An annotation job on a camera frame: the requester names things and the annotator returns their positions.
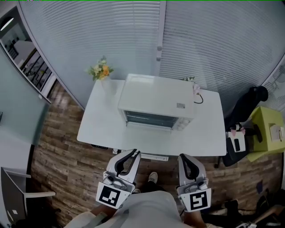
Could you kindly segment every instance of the power cord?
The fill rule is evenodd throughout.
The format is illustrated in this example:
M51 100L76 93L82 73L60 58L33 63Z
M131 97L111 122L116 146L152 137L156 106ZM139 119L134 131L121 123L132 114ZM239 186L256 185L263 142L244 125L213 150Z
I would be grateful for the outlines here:
M200 95L200 97L202 98L202 102L194 102L195 104L202 104L204 102L203 97Z

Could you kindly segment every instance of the sneaker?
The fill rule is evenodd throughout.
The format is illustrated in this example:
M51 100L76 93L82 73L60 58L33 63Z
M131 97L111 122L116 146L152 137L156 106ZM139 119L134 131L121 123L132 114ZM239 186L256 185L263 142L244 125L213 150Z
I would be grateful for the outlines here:
M157 183L157 179L158 179L157 172L152 172L148 177L148 181L152 181L154 183Z
M135 188L133 193L141 193L141 190L139 188Z

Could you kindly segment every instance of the desk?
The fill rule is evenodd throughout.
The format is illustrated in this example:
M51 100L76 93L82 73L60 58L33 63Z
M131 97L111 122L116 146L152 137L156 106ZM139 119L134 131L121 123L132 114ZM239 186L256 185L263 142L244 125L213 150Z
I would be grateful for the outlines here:
M53 196L56 193L50 192L26 192L26 179L31 175L20 174L1 168L1 185L5 210L9 221L14 224L18 220L26 219L27 198L38 198Z
M253 151L252 153L247 155L249 161L253 162L260 158L263 155L273 154L273 153L282 153L285 150L285 141L277 140L272 142L270 127L273 124L277 124L278 126L284 126L283 117L281 112L276 110L272 110L266 107L257 107L251 113L251 118L253 124L257 124L261 135L263 138L262 142L259 142L257 136L253 137Z
M118 111L124 80L113 80L116 94L110 98L96 81L89 97L77 140L120 150L138 149L145 154L192 156L226 155L224 117L220 96L201 90L202 104L195 104L195 118L183 130L171 133L126 126Z

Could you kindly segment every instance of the wall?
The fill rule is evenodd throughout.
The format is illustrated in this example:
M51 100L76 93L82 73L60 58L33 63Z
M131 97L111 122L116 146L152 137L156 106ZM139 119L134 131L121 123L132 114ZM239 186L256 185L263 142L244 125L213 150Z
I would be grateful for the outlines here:
M0 18L16 6L16 1L0 1Z
M35 49L35 45L30 41L17 41L14 47L19 53L19 55L14 59L14 62L17 65L19 65L21 60L25 61L28 58L29 54Z
M0 167L16 169L26 173L31 144L21 141L0 130ZM2 188L0 187L0 223L7 227L9 220L5 211Z
M18 40L25 41L26 36L24 35L20 25L17 23L10 30L8 30L5 35L2 36L1 40L7 49L9 49L13 42L17 42Z
M29 35L24 27L24 24L21 20L21 17L18 13L18 9L17 7L13 8L12 10L10 10L8 13L6 13L5 15L3 15L1 18L0 18L0 24L2 24L3 20L6 18L6 17L13 17L14 19L9 23L9 25L3 29L2 31L0 31L0 39L3 39L3 37L9 33L9 31L13 28L14 33L16 34L20 34L20 33L23 33L24 36L21 36L19 37L19 39L22 39L22 40L29 40L30 41L30 38L29 38Z

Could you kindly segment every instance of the white table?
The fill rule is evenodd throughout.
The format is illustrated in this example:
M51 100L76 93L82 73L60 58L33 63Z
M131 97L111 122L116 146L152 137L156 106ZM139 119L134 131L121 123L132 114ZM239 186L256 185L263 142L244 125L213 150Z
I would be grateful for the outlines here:
M202 104L195 104L195 118L183 130L163 130L126 126L117 107L124 80L113 80L117 92L110 99L96 81L89 97L77 140L120 150L138 149L145 154L192 156L226 155L224 117L217 92L201 90Z

